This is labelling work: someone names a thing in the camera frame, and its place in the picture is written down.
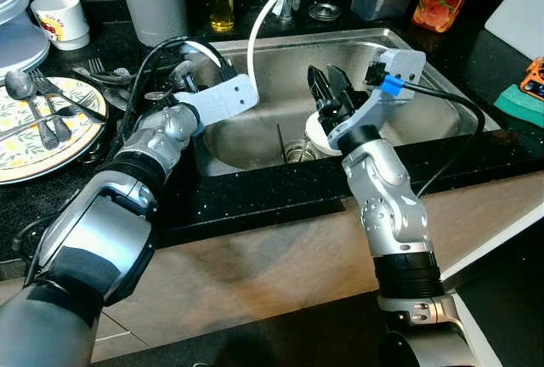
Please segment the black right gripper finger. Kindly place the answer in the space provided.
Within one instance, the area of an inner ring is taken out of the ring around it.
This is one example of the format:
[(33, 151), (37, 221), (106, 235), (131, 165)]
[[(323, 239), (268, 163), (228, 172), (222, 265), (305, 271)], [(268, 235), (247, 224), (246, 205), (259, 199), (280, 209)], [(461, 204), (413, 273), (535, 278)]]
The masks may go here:
[(349, 76), (338, 65), (327, 65), (327, 81), (331, 96), (337, 100), (358, 100), (359, 95), (351, 85)]
[(315, 65), (310, 65), (307, 69), (307, 83), (315, 100), (315, 106), (337, 105), (337, 98), (333, 94), (329, 79), (326, 73), (320, 71)]

